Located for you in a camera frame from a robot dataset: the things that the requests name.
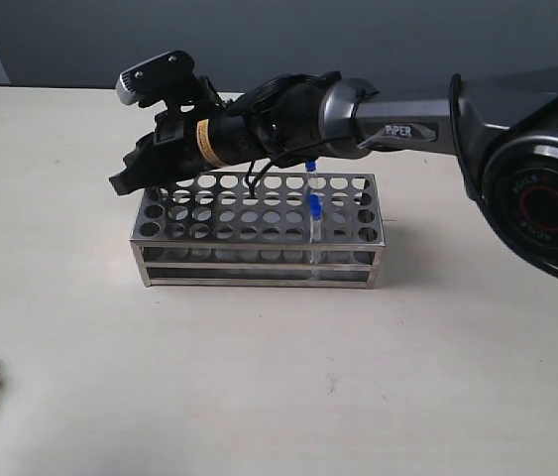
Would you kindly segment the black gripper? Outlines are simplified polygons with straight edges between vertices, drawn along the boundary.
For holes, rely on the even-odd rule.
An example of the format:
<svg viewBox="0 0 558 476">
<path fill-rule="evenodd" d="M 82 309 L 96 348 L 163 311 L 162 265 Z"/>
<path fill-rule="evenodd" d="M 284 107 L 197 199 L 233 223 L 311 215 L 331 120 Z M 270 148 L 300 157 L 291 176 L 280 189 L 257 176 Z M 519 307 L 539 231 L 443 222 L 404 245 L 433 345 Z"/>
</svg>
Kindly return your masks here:
<svg viewBox="0 0 558 476">
<path fill-rule="evenodd" d="M 254 159 L 254 136 L 241 117 L 219 112 L 198 120 L 165 122 L 124 156 L 125 169 L 108 179 L 117 196 Z"/>
</svg>

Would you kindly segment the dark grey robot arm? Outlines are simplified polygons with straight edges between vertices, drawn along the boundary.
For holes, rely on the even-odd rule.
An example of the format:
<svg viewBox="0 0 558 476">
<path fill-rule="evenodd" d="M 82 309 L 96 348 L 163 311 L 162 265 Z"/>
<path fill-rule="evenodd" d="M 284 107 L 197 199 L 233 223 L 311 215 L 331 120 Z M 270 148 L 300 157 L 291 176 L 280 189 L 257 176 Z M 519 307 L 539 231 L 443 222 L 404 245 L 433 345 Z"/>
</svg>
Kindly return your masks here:
<svg viewBox="0 0 558 476">
<path fill-rule="evenodd" d="M 284 74 L 234 100 L 170 58 L 123 72 L 120 100 L 165 110 L 110 179 L 115 192 L 239 164 L 418 151 L 455 158 L 467 196 L 520 259 L 558 279 L 558 66 L 388 90 L 337 71 Z"/>
</svg>

